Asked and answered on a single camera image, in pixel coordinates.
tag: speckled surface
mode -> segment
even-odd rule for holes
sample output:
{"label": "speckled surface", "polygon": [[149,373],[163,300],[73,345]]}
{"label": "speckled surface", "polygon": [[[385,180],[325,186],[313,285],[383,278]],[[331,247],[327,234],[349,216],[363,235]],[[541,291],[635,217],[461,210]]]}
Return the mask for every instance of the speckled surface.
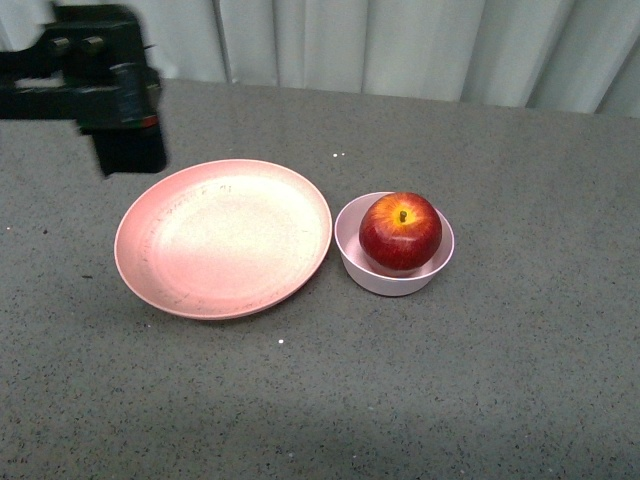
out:
{"label": "speckled surface", "polygon": [[[162,108],[155,176],[103,180],[71,123],[0,122],[0,478],[640,477],[637,120],[195,82]],[[157,311],[118,223],[222,158],[300,172],[334,219],[421,192],[454,257],[383,298],[333,244],[265,312]]]}

